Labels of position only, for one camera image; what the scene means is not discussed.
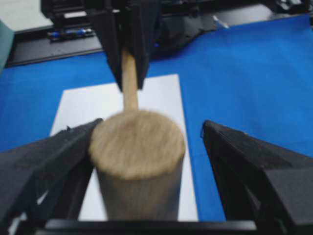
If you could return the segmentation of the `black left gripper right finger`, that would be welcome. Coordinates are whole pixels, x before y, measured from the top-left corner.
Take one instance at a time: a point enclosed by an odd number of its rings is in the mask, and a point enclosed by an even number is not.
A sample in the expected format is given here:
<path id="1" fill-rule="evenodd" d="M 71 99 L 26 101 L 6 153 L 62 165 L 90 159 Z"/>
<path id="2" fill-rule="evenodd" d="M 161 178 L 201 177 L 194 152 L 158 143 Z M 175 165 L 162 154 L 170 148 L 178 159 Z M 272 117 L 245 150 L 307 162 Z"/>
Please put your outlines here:
<path id="1" fill-rule="evenodd" d="M 227 220 L 253 222 L 259 235 L 312 234 L 311 157 L 210 120 L 202 139 Z"/>

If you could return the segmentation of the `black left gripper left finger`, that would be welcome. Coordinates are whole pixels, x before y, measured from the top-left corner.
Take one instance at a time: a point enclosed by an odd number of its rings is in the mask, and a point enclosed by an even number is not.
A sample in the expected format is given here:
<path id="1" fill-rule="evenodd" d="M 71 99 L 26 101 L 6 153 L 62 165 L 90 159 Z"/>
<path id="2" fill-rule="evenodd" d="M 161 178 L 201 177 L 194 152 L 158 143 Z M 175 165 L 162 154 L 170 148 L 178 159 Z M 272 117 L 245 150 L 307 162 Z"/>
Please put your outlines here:
<path id="1" fill-rule="evenodd" d="M 0 154 L 0 233 L 13 219 L 77 219 L 92 173 L 88 147 L 98 118 Z"/>

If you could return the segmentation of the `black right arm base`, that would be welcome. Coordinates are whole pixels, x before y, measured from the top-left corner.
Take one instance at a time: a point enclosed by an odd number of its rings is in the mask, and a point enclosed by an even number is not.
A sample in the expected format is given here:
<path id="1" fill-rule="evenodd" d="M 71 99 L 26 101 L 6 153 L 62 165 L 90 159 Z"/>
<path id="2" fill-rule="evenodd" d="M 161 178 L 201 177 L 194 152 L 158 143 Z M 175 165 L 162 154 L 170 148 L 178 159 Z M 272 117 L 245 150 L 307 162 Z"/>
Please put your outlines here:
<path id="1" fill-rule="evenodd" d="M 219 23 L 214 16 L 228 26 L 235 26 L 313 13 L 311 0 L 201 0 L 181 4 L 166 0 L 164 4 L 166 11 L 153 53 L 155 57 L 174 53 L 197 36 L 216 30 Z M 16 32 L 4 66 L 9 68 L 102 51 L 95 33 L 50 39 L 49 33 L 55 30 L 53 25 Z"/>

